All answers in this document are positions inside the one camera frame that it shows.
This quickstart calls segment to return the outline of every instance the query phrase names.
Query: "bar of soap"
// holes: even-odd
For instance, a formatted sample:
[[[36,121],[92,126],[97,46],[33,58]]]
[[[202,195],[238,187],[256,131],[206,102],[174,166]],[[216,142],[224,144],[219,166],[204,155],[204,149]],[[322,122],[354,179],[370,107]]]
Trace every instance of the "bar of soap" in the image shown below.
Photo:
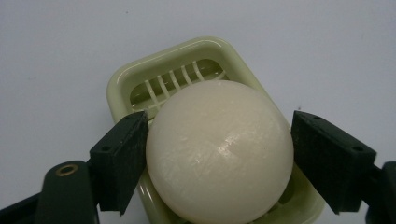
[[[289,125],[272,101],[243,84],[191,85],[160,109],[148,132],[148,173],[163,201],[198,224],[249,223],[287,186]]]

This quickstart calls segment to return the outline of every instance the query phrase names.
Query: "white ball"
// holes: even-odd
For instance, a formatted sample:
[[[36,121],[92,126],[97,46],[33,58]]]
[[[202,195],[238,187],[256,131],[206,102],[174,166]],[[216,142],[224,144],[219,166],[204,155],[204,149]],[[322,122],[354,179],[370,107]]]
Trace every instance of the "white ball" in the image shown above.
[[[272,101],[243,84],[205,81],[173,95],[148,133],[148,172],[193,223],[248,223],[287,186],[293,144]]]

